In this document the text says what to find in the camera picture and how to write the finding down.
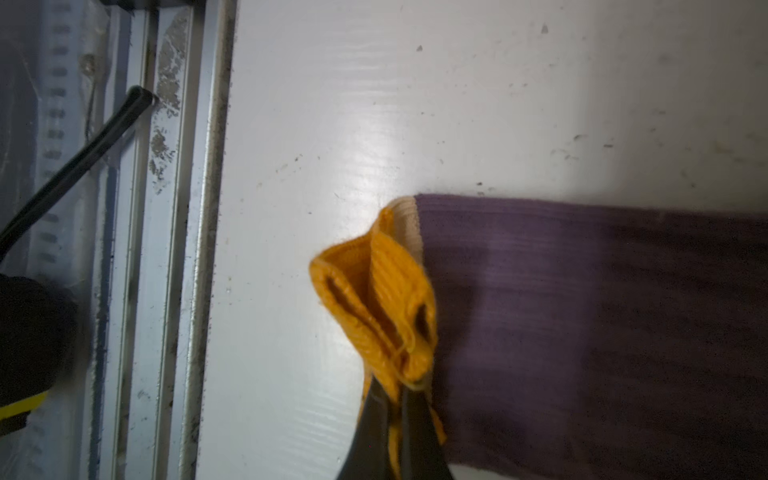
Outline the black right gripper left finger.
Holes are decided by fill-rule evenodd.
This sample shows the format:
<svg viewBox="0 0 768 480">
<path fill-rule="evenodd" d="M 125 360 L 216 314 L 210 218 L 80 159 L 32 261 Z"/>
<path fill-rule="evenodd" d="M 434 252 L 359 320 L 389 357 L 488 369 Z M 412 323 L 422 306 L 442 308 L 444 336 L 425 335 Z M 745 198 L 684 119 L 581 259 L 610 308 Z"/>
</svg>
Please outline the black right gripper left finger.
<svg viewBox="0 0 768 480">
<path fill-rule="evenodd" d="M 389 480 L 390 401 L 373 377 L 354 437 L 337 480 Z"/>
</svg>

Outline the purple sock yellow cuff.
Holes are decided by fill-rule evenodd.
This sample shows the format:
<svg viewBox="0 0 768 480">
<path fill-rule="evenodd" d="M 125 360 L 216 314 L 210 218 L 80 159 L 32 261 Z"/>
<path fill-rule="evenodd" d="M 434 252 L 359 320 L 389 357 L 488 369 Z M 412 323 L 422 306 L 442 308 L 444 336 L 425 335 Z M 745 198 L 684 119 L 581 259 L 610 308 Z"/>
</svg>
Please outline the purple sock yellow cuff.
<svg viewBox="0 0 768 480">
<path fill-rule="evenodd" d="M 423 391 L 449 469 L 767 475 L 767 218 L 420 194 L 310 263 L 390 401 Z"/>
</svg>

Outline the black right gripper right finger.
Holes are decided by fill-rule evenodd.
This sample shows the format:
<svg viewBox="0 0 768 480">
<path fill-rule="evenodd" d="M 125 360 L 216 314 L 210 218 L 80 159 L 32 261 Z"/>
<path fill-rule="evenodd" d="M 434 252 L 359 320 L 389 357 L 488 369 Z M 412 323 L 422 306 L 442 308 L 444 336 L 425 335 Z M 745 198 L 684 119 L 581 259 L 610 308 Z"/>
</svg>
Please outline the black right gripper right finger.
<svg viewBox="0 0 768 480">
<path fill-rule="evenodd" d="M 401 477 L 404 480 L 453 480 L 423 391 L 402 392 Z"/>
</svg>

